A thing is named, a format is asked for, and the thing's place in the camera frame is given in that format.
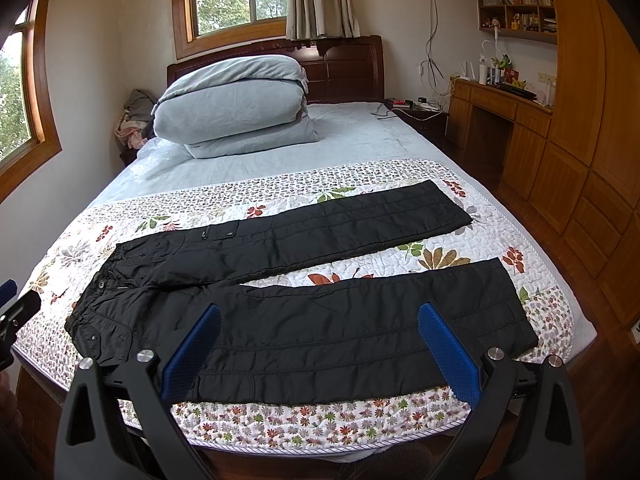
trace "bed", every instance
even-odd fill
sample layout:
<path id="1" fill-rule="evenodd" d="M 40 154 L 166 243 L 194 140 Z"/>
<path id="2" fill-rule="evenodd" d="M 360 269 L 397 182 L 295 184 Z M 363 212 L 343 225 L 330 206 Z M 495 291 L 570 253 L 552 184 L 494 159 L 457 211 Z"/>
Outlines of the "bed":
<path id="1" fill-rule="evenodd" d="M 380 120 L 379 36 L 317 43 L 263 41 L 168 68 L 168 83 L 220 59 L 261 53 L 297 59 L 309 78 L 308 111 L 319 142 L 196 160 L 183 146 L 150 141 L 62 233 L 26 288 L 42 311 L 18 334 L 16 351 L 32 373 L 59 392 L 79 356 L 63 324 L 116 243 L 161 230 L 277 214 L 343 196 L 431 179 L 474 222 L 457 231 L 340 262 L 252 282 L 315 286 L 362 276 L 428 272 L 456 258 L 500 257 L 540 338 L 521 358 L 565 361 L 596 337 L 571 289 L 524 227 L 477 181 L 399 118 Z M 128 402 L 127 424 L 137 427 Z M 320 406 L 191 404 L 173 408 L 196 446 L 236 453 L 353 460 L 386 446 L 451 430 L 468 406 L 448 387 L 390 399 Z"/>

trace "window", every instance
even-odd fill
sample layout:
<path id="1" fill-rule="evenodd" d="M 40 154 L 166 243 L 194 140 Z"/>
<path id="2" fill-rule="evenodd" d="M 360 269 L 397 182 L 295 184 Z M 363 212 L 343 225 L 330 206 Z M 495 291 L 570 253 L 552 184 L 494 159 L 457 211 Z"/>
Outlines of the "window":
<path id="1" fill-rule="evenodd" d="M 173 0 L 178 59 L 243 41 L 283 36 L 287 0 Z"/>
<path id="2" fill-rule="evenodd" d="M 60 151 L 44 59 L 49 0 L 33 0 L 0 49 L 0 202 Z"/>

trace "desk drawer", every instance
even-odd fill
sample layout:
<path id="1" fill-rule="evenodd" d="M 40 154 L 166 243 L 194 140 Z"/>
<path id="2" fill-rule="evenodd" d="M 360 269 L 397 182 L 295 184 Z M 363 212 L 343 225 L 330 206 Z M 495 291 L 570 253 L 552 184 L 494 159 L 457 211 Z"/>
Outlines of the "desk drawer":
<path id="1" fill-rule="evenodd" d="M 518 104 L 516 122 L 522 124 L 522 126 L 526 126 L 529 130 L 533 130 L 537 134 L 546 137 L 546 134 L 549 133 L 551 116 L 544 113 L 542 110 L 537 110 L 533 106 L 520 103 Z"/>
<path id="2" fill-rule="evenodd" d="M 502 96 L 495 91 L 474 87 L 471 89 L 471 102 L 511 121 L 516 117 L 518 103 L 514 99 Z"/>
<path id="3" fill-rule="evenodd" d="M 469 101 L 469 96 L 471 94 L 471 86 L 468 83 L 463 83 L 461 81 L 456 81 L 456 89 L 453 91 L 453 97 L 457 97 L 458 99 L 464 99 L 465 101 Z"/>
<path id="4" fill-rule="evenodd" d="M 611 256 L 620 241 L 620 235 L 611 222 L 585 198 L 578 201 L 574 214 L 575 220 L 587 231 L 602 252 Z"/>

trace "quilted bedspread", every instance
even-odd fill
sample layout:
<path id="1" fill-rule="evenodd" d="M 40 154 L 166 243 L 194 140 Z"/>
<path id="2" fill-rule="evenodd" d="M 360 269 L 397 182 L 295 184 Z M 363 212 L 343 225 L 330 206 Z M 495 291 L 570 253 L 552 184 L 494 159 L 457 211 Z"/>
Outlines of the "quilted bedspread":
<path id="1" fill-rule="evenodd" d="M 255 286 L 322 286 L 346 278 L 429 272 L 498 256 L 508 270 L 540 344 L 520 359 L 567 359 L 574 339 L 568 302 L 524 234 L 478 190 L 430 160 L 388 160 L 269 176 L 142 196 L 87 209 L 33 271 L 42 310 L 16 346 L 51 379 L 69 388 L 80 356 L 64 330 L 66 316 L 119 242 L 154 232 L 273 215 L 325 200 L 431 179 L 473 218 L 457 231 L 407 245 L 251 282 Z M 130 402 L 126 422 L 137 426 Z M 192 444 L 259 454 L 335 454 L 421 438 L 460 424 L 468 413 L 448 387 L 389 399 L 319 406 L 181 403 L 174 417 Z"/>

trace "wooden window frame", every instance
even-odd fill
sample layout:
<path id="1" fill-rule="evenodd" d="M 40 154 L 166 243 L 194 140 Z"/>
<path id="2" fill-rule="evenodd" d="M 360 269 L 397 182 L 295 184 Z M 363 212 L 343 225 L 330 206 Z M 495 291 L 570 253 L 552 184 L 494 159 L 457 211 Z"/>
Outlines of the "wooden window frame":
<path id="1" fill-rule="evenodd" d="M 223 46 L 281 37 L 287 30 L 287 19 L 281 17 L 227 27 L 198 36 L 195 0 L 172 0 L 172 7 L 176 59 Z"/>
<path id="2" fill-rule="evenodd" d="M 31 139 L 0 161 L 0 203 L 31 173 L 62 151 L 49 100 L 45 33 L 49 0 L 33 0 L 22 32 L 22 98 Z"/>

